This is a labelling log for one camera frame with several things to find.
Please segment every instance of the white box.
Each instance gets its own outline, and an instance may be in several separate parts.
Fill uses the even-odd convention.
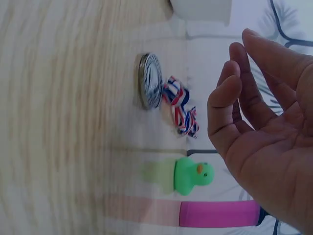
[[[219,21],[229,25],[232,0],[170,0],[184,20]]]

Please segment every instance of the wooden surface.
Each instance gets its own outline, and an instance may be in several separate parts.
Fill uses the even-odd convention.
[[[151,51],[165,78],[186,79],[183,24],[171,16],[166,0],[0,1],[1,235],[177,224],[179,204],[158,201],[138,172],[147,158],[180,156],[185,139],[166,107],[142,110],[135,76]]]

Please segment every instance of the red white and blue ribbon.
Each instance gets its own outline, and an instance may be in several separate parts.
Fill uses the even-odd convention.
[[[196,107],[188,111],[185,109],[190,98],[188,89],[172,76],[164,85],[163,98],[172,106],[172,115],[178,133],[196,138],[199,131],[199,125],[196,122]]]

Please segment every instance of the orange beak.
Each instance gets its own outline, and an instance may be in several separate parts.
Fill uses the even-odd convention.
[[[198,174],[201,174],[202,171],[203,171],[203,165],[202,165],[202,164],[199,164],[199,165],[197,166],[197,173],[198,173]]]

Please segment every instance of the pink object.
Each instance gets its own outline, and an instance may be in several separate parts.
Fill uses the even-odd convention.
[[[255,201],[182,202],[179,226],[189,228],[256,226],[260,209],[260,205]]]

